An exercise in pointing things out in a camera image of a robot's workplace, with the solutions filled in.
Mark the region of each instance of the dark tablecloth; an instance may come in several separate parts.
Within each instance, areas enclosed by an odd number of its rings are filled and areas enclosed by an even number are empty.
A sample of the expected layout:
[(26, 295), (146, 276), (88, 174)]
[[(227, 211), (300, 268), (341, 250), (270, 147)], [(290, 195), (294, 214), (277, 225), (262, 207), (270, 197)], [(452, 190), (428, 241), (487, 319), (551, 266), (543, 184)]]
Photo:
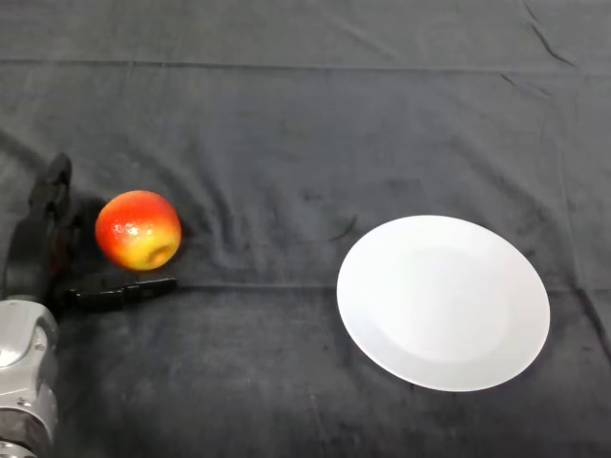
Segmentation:
[[(2, 0), (2, 257), (56, 151), (81, 195), (153, 190), (185, 226), (177, 294), (63, 317), (58, 456), (610, 456), (609, 24), (600, 0)], [(511, 382), (413, 386), (343, 328), (344, 255), (417, 214), (541, 275), (550, 335)]]

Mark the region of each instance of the white plate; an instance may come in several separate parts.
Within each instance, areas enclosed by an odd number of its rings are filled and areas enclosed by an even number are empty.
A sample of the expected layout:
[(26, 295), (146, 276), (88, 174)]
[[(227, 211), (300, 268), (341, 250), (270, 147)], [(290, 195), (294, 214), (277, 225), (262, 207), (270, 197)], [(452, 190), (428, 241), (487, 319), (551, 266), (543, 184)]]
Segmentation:
[(502, 384), (535, 359), (550, 306), (513, 245), (462, 219), (422, 216), (375, 228), (337, 281), (349, 335), (404, 380), (444, 391)]

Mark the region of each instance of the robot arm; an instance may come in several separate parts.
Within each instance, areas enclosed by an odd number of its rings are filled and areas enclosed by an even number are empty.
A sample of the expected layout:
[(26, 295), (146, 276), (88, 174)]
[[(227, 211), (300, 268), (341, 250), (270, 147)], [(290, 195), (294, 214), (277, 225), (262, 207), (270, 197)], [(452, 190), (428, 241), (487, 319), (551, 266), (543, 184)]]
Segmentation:
[(51, 454), (57, 424), (53, 310), (117, 308), (177, 286), (174, 278), (161, 274), (72, 279), (81, 221), (70, 202), (71, 175), (70, 160), (59, 155), (34, 184), (30, 212), (11, 240), (0, 301), (2, 458)]

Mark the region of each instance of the red apple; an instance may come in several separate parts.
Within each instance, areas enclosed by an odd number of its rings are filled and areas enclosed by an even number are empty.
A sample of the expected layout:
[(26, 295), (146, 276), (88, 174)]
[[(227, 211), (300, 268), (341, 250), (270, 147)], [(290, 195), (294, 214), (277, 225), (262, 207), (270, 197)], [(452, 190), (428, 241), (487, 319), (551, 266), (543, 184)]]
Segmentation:
[(130, 191), (108, 202), (95, 222), (95, 238), (104, 255), (122, 267), (151, 270), (178, 251), (180, 221), (165, 198)]

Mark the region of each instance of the apple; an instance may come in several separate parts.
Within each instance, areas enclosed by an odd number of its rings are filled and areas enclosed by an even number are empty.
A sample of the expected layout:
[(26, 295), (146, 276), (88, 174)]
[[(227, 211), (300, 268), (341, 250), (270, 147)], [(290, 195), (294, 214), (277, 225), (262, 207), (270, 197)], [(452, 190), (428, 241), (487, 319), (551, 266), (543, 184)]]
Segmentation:
[(179, 250), (179, 217), (159, 194), (130, 191), (112, 199), (95, 222), (95, 239), (104, 255), (132, 270), (156, 269)]

